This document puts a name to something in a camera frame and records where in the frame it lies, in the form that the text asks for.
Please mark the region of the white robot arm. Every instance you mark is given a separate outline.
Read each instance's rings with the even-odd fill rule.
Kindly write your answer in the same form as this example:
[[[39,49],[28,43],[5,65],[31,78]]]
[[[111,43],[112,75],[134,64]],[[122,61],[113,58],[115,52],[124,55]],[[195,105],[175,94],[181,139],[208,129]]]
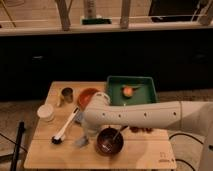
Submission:
[[[166,129],[204,136],[198,171],[213,171],[213,102],[172,101],[111,106],[110,97],[97,92],[84,109],[82,127],[88,137],[94,137],[102,125]]]

